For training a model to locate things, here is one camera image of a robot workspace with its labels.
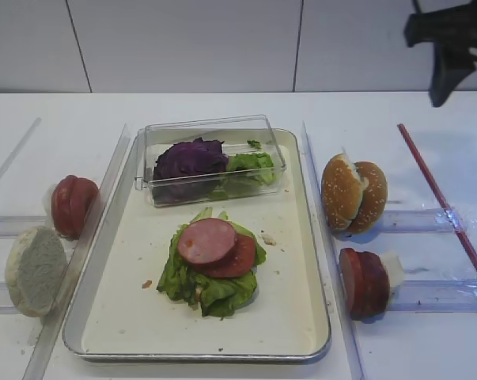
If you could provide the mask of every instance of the red straw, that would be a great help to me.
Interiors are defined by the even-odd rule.
[[[403,139],[407,143],[407,146],[411,150],[412,155],[414,156],[414,160],[418,163],[419,168],[421,169],[422,174],[425,176],[426,181],[428,182],[428,185],[431,187],[431,191],[437,198],[438,203],[441,205],[442,208],[444,209],[449,209],[449,203],[444,197],[444,194],[442,194],[442,191],[437,185],[437,182],[435,181],[435,178],[433,178],[430,170],[428,169],[428,166],[426,166],[426,163],[421,157],[421,154],[419,153],[418,148],[415,146],[414,142],[412,141],[411,136],[409,135],[409,132],[407,132],[407,129],[403,124],[398,124],[398,129],[399,133],[402,134]],[[477,252],[475,251],[474,246],[468,239],[467,234],[464,231],[458,230],[454,224],[454,221],[451,221],[452,226],[455,228],[455,233],[458,239],[460,239],[460,243],[465,249],[465,252],[467,252],[468,258],[472,262],[472,265],[474,265],[475,270],[477,271]]]

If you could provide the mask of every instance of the sesame seed bun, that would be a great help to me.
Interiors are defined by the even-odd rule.
[[[359,234],[371,229],[382,216],[388,200],[388,182],[382,170],[372,162],[362,161],[354,165],[359,176],[368,182],[358,215],[347,228],[347,232]]]
[[[321,188],[327,223],[333,231],[344,231],[356,218],[366,185],[345,154],[337,154],[328,162]]]

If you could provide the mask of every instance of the crumb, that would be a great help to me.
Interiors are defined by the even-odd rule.
[[[266,245],[273,245],[273,246],[277,245],[277,242],[273,239],[273,237],[271,237],[268,234],[261,234],[261,238],[263,239],[264,244]]]
[[[148,289],[150,285],[152,285],[151,280],[145,281],[145,283],[142,285],[142,289]]]

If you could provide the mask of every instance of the white tray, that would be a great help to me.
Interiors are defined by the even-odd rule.
[[[291,362],[324,355],[330,325],[297,142],[288,131],[275,136],[287,164],[280,192],[210,204],[215,215],[226,210],[230,220],[277,242],[260,241],[268,255],[257,268],[253,302],[220,321],[156,291],[172,235],[204,206],[153,207],[148,190],[134,189],[138,162],[131,153],[68,312],[62,337],[72,352],[119,361]],[[152,286],[142,289],[147,280]]]

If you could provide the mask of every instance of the red cabbage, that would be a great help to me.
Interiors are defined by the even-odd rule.
[[[228,158],[222,153],[222,142],[179,142],[159,156],[153,169],[153,179],[166,180],[225,172]],[[214,190],[220,180],[207,180],[189,184],[170,184],[153,189],[155,200],[166,203],[195,200]]]

